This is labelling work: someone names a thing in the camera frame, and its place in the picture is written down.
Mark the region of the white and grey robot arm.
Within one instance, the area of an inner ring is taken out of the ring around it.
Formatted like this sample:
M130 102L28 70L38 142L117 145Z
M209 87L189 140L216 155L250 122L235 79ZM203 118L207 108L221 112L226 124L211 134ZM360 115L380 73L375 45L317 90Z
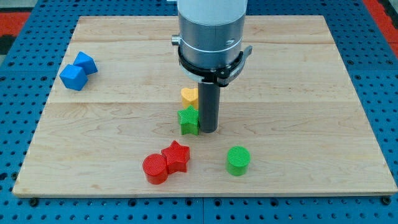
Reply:
M252 47L241 50L247 0L178 0L178 46L183 72L198 83L226 86L243 70Z

